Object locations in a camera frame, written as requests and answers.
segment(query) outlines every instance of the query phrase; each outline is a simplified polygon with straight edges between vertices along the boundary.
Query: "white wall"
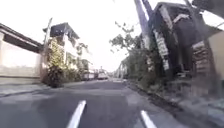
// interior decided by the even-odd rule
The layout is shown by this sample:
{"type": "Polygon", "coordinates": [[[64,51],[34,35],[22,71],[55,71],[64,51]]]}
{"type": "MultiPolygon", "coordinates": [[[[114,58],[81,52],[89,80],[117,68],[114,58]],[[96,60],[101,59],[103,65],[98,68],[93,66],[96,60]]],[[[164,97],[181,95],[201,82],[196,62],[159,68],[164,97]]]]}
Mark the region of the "white wall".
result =
{"type": "Polygon", "coordinates": [[[224,32],[219,32],[209,38],[218,75],[224,80],[224,32]]]}
{"type": "Polygon", "coordinates": [[[40,54],[0,39],[0,76],[39,77],[40,54]]]}

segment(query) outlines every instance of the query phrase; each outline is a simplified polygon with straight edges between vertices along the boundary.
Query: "road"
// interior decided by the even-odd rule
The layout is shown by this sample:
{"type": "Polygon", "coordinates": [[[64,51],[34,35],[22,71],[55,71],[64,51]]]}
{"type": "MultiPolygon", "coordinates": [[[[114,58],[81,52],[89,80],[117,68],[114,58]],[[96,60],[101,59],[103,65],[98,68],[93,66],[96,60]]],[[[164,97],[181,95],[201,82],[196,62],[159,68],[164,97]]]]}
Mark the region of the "road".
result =
{"type": "Polygon", "coordinates": [[[92,81],[0,98],[1,128],[66,128],[80,100],[87,101],[79,128],[145,128],[147,111],[158,128],[188,128],[121,81],[92,81]]]}

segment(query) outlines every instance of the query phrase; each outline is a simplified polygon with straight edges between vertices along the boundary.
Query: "dashed white line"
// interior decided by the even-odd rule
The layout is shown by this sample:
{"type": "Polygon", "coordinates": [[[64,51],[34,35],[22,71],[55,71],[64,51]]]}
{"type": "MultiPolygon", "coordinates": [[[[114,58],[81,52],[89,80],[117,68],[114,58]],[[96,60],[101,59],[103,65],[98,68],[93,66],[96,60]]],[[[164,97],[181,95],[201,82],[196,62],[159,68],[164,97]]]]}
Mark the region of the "dashed white line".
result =
{"type": "Polygon", "coordinates": [[[146,128],[157,128],[156,125],[149,118],[146,111],[142,110],[141,111],[141,116],[142,116],[142,119],[143,119],[143,122],[144,122],[146,128]]]}
{"type": "Polygon", "coordinates": [[[78,128],[85,106],[86,106],[85,100],[79,102],[78,106],[75,109],[75,112],[72,115],[71,120],[69,121],[67,128],[78,128]]]}

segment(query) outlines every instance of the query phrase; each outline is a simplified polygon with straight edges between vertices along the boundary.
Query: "white car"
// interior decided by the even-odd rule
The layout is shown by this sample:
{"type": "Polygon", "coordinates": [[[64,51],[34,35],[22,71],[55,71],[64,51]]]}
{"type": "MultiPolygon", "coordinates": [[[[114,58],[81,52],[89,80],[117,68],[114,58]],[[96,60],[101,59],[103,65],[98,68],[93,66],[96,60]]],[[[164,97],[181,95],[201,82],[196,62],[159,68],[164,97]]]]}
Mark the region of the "white car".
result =
{"type": "Polygon", "coordinates": [[[106,79],[108,79],[108,76],[107,76],[106,73],[99,73],[98,74],[98,79],[99,80],[106,80],[106,79]]]}

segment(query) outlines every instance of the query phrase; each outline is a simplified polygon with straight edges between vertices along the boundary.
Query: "overcast sky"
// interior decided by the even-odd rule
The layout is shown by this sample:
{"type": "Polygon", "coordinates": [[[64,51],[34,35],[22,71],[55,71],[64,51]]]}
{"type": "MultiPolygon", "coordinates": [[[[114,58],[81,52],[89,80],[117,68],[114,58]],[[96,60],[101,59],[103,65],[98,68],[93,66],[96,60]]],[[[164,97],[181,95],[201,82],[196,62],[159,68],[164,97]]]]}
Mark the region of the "overcast sky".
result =
{"type": "MultiPolygon", "coordinates": [[[[184,3],[183,0],[149,0],[154,8],[158,1],[184,3]]],[[[125,57],[124,51],[110,52],[108,41],[121,31],[114,22],[138,24],[134,0],[0,0],[0,22],[39,42],[42,28],[53,17],[53,24],[68,22],[89,45],[96,67],[115,70],[125,57]]]]}

